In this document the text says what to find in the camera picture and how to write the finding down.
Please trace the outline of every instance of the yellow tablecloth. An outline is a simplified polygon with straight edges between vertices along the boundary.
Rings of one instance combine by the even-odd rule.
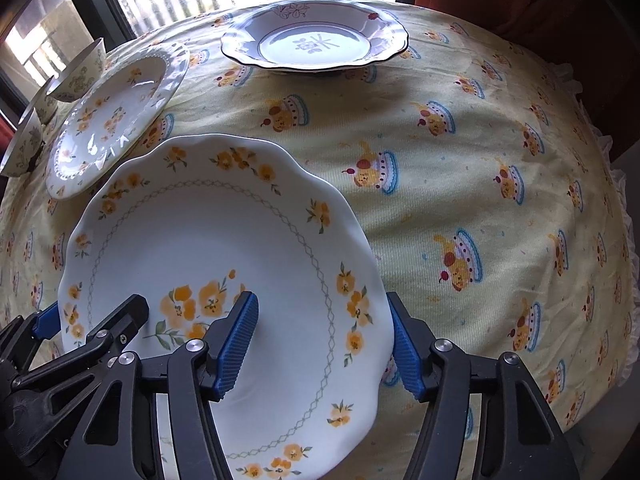
[[[574,97],[534,56],[438,12],[376,5],[398,16],[411,46],[336,75],[237,66],[220,52],[232,19],[224,13],[119,47],[110,62],[169,40],[192,54],[182,85],[130,156],[168,136],[206,132],[282,145],[347,198],[387,290],[467,352],[518,351],[567,428],[614,384],[637,338],[608,164]],[[47,127],[48,148],[66,111]],[[47,153],[32,174],[11,180],[0,209],[0,322],[56,300],[68,237],[98,189],[50,199]],[[55,338],[38,362],[61,350]],[[390,362],[374,429],[328,476],[402,478],[423,414]],[[478,415],[473,399],[471,442]],[[473,447],[465,446],[461,478],[471,473]]]

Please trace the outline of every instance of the silver bolt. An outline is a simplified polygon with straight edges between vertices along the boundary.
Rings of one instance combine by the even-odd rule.
[[[118,357],[118,362],[121,365],[130,365],[135,360],[135,358],[136,356],[133,352],[124,352],[124,354]]]
[[[453,343],[448,339],[436,339],[433,346],[440,352],[449,352],[453,348]]]
[[[518,357],[517,354],[514,354],[513,352],[505,352],[504,353],[504,361],[508,364],[508,365],[516,365],[520,362],[520,358]]]
[[[199,352],[204,348],[204,342],[202,339],[192,339],[187,341],[187,350],[189,352]]]

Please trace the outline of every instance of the white bowl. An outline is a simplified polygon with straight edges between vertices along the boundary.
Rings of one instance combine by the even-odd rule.
[[[0,163],[0,175],[21,176],[27,173],[29,161],[42,142],[42,124],[36,110],[32,109],[25,120],[18,124],[13,139]]]
[[[52,81],[48,95],[65,103],[78,100],[102,76],[106,57],[104,40],[98,38]]]
[[[409,35],[390,12],[349,0],[284,0],[232,22],[222,53],[284,72],[357,68],[404,52]]]
[[[47,79],[47,82],[44,83],[44,85],[42,85],[36,92],[36,95],[33,96],[33,99],[22,114],[22,117],[20,117],[20,121],[18,122],[18,124],[23,122],[27,118],[31,110],[33,110],[34,108],[38,114],[40,123],[43,125],[49,123],[49,121],[53,117],[53,114],[58,110],[58,101],[50,95],[47,95],[49,86],[51,85],[51,82],[54,78],[55,76],[51,76],[49,79]]]
[[[242,290],[258,296],[236,385],[211,403],[236,480],[320,478],[373,424],[394,339],[376,260],[340,192],[276,144],[172,137],[124,162],[54,264],[67,352],[134,292],[149,319],[127,349],[142,358],[201,337]]]

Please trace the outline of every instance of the white ruffle trim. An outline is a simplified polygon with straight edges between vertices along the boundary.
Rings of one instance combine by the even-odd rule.
[[[638,275],[640,272],[640,258],[636,254],[636,242],[634,240],[634,228],[631,220],[631,216],[626,212],[626,174],[622,170],[612,170],[609,160],[609,151],[613,145],[613,138],[611,136],[604,136],[599,129],[597,129],[584,109],[582,102],[579,102],[576,98],[576,94],[582,92],[582,85],[573,79],[574,69],[568,63],[555,65],[548,63],[547,66],[556,75],[556,77],[562,82],[564,89],[572,95],[575,101],[575,105],[578,110],[581,111],[584,120],[591,129],[592,133],[596,137],[598,147],[602,152],[606,166],[609,169],[612,181],[618,192],[618,198],[620,199],[620,205],[622,206],[622,216],[626,226],[626,242],[629,248],[629,257],[631,258],[632,273],[634,282],[632,283],[632,291],[634,298],[634,309],[631,313],[631,334],[629,338],[629,350],[626,354],[625,366],[620,370],[618,375],[618,385],[622,385],[631,375],[631,369],[634,363],[638,360],[638,338],[640,337],[640,290],[638,289]]]

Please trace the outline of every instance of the floral plate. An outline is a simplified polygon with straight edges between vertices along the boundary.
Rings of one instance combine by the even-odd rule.
[[[324,72],[386,61],[409,35],[386,10],[349,0],[284,0],[249,12],[222,37],[234,61],[286,72]]]
[[[127,348],[167,353],[201,337],[243,290],[258,296],[258,325],[236,386],[211,405],[231,471],[317,479],[373,424],[393,325],[347,201],[276,144],[174,137],[124,162],[66,248],[63,345],[80,346],[138,293],[149,320]],[[161,416],[163,443],[168,427]]]
[[[47,191],[71,198],[135,144],[174,95],[189,67],[179,43],[144,48],[112,67],[69,112],[47,167]]]

